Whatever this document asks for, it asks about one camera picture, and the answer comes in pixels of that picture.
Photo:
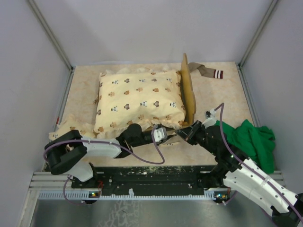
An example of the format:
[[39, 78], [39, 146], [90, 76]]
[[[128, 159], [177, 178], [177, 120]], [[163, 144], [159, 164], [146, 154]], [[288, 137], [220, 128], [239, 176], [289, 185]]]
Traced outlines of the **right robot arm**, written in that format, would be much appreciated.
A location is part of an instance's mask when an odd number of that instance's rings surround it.
[[227, 142], [218, 125], [205, 127], [200, 121], [176, 134], [190, 145], [200, 145], [214, 155], [216, 166], [200, 174], [204, 189], [227, 187], [261, 207], [278, 227], [296, 227], [303, 221], [303, 195], [280, 185], [261, 170], [242, 150]]

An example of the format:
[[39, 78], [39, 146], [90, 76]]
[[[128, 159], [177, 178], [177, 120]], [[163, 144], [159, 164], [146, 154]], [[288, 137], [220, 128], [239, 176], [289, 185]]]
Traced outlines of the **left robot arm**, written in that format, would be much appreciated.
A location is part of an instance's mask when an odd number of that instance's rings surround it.
[[79, 130], [71, 130], [48, 143], [43, 157], [51, 174], [69, 174], [92, 188], [98, 184], [98, 175], [91, 163], [83, 161], [84, 158], [124, 158], [134, 154], [133, 147], [153, 144], [157, 148], [172, 137], [162, 125], [154, 125], [151, 131], [142, 131], [136, 123], [114, 139], [92, 139], [82, 136]]

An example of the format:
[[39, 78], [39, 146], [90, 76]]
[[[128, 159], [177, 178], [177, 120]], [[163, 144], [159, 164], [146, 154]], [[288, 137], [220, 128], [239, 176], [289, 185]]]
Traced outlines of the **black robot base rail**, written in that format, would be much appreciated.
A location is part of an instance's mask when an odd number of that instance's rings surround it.
[[97, 175], [83, 183], [67, 174], [35, 172], [29, 191], [41, 200], [66, 200], [82, 204], [97, 201], [214, 201], [225, 203], [233, 192], [252, 196], [253, 189], [272, 189], [268, 183], [283, 184], [280, 171], [271, 175], [259, 168], [243, 168], [223, 179], [211, 180], [212, 166], [140, 166], [98, 168]]

